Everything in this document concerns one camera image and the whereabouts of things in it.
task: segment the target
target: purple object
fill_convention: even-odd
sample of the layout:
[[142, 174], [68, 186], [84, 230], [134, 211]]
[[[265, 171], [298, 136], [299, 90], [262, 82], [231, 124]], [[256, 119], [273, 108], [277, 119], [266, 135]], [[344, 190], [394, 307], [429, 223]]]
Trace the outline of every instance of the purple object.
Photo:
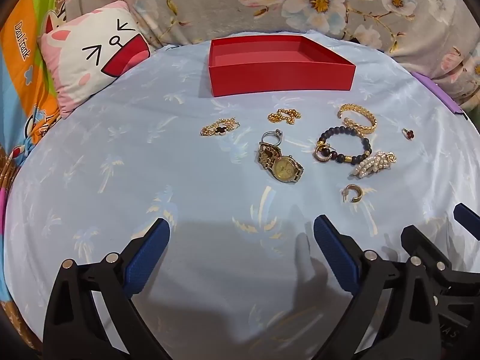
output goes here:
[[460, 105], [455, 103], [453, 99], [447, 95], [437, 84], [435, 84], [431, 79], [428, 77], [423, 76], [419, 73], [412, 73], [412, 76], [415, 77], [418, 81], [420, 81], [424, 86], [426, 86], [430, 91], [437, 96], [443, 104], [447, 106], [447, 108], [452, 111], [453, 114], [461, 114], [465, 115], [463, 110], [460, 108]]

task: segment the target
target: silver ring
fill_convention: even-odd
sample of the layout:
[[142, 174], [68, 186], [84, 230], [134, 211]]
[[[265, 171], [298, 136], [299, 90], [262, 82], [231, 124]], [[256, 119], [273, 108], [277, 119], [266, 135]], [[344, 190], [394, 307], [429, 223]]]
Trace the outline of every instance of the silver ring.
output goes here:
[[[265, 142], [263, 139], [265, 137], [268, 137], [269, 135], [277, 138], [278, 142], [277, 143]], [[282, 137], [283, 137], [283, 133], [279, 129], [276, 129], [275, 131], [267, 131], [264, 135], [262, 135], [262, 143], [268, 143], [269, 145], [278, 146], [282, 142]]]

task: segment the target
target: pink pillow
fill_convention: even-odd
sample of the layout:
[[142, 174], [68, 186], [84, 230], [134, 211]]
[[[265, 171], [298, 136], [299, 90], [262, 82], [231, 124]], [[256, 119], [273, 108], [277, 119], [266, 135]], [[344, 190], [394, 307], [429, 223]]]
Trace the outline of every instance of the pink pillow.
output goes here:
[[43, 34], [40, 50], [57, 90], [60, 115], [150, 57], [124, 1], [116, 1]]

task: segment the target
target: gold chain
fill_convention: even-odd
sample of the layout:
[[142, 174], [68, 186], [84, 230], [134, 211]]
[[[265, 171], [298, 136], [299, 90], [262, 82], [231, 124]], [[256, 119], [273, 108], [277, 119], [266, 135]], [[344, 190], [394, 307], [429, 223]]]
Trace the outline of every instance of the gold chain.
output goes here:
[[212, 135], [225, 135], [227, 131], [232, 131], [240, 126], [234, 117], [230, 119], [219, 119], [209, 126], [205, 126], [200, 131], [200, 135], [211, 137]]
[[368, 109], [356, 104], [343, 104], [337, 114], [339, 119], [342, 117], [342, 112], [344, 111], [358, 112], [359, 114], [365, 116], [371, 123], [371, 127], [362, 126], [361, 124], [358, 124], [346, 117], [345, 119], [343, 119], [343, 124], [345, 124], [345, 126], [354, 128], [355, 130], [362, 132], [363, 134], [371, 134], [377, 128], [377, 119], [375, 118], [374, 114], [372, 114]]
[[282, 120], [286, 120], [288, 124], [294, 124], [295, 119], [300, 119], [301, 117], [302, 115], [300, 114], [300, 112], [295, 109], [280, 108], [274, 114], [268, 115], [268, 120], [272, 123], [279, 123]]

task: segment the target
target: black clover charm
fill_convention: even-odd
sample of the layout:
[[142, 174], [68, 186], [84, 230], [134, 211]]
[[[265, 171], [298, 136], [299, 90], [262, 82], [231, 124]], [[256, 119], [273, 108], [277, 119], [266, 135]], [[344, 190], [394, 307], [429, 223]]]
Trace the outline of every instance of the black clover charm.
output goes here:
[[227, 128], [226, 127], [217, 127], [215, 129], [215, 134], [217, 135], [225, 135], [225, 132], [227, 131]]

